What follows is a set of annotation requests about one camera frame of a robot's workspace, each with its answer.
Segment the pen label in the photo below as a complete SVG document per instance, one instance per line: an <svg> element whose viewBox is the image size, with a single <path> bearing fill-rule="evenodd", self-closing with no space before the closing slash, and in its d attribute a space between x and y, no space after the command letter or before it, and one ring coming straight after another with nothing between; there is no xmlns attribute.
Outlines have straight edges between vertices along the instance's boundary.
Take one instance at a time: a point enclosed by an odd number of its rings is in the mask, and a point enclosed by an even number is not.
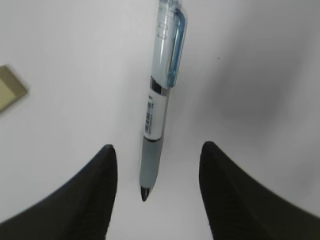
<svg viewBox="0 0 320 240"><path fill-rule="evenodd" d="M146 110L145 127L144 127L144 131L148 135L151 134L153 109L154 109L154 103L152 101L152 97L149 96L147 110Z"/></svg>
<svg viewBox="0 0 320 240"><path fill-rule="evenodd" d="M150 89L144 123L144 136L149 140L159 140L162 136L166 117L167 97Z"/></svg>

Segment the black pen tip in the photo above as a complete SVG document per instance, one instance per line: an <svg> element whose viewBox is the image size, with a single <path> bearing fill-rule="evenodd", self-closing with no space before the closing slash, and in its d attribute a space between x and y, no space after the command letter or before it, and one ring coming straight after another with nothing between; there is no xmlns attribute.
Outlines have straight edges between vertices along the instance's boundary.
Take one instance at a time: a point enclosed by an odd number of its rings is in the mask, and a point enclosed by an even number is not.
<svg viewBox="0 0 320 240"><path fill-rule="evenodd" d="M142 201L146 201L150 193L150 188L141 187L141 197Z"/></svg>

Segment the eraser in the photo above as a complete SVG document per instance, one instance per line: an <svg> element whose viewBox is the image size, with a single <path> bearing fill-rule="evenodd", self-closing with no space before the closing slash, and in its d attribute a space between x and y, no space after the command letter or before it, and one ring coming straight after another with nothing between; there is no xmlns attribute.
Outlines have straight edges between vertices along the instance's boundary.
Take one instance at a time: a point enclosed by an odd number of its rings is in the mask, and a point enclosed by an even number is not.
<svg viewBox="0 0 320 240"><path fill-rule="evenodd" d="M0 112L27 93L27 89L9 70L0 66Z"/></svg>

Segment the white table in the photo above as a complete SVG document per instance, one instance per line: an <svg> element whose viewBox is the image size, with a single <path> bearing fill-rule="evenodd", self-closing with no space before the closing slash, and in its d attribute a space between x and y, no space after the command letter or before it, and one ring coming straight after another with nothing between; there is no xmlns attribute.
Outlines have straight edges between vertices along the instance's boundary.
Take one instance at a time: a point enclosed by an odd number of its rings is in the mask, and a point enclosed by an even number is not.
<svg viewBox="0 0 320 240"><path fill-rule="evenodd" d="M210 240L198 170L215 141L259 182L320 216L320 1L184 0L188 29L159 176L139 168L156 0L1 0L0 65L29 95L0 114L0 222L104 144L118 161L109 240Z"/></svg>

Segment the light blue pen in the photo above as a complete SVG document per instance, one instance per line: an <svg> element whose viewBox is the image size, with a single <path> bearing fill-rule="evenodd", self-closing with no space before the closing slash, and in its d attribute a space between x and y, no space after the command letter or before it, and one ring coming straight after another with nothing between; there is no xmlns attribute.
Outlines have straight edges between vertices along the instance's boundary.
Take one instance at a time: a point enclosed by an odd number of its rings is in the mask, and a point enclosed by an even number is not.
<svg viewBox="0 0 320 240"><path fill-rule="evenodd" d="M179 0L159 0L140 168L143 201L158 176L170 88L176 84L186 26Z"/></svg>

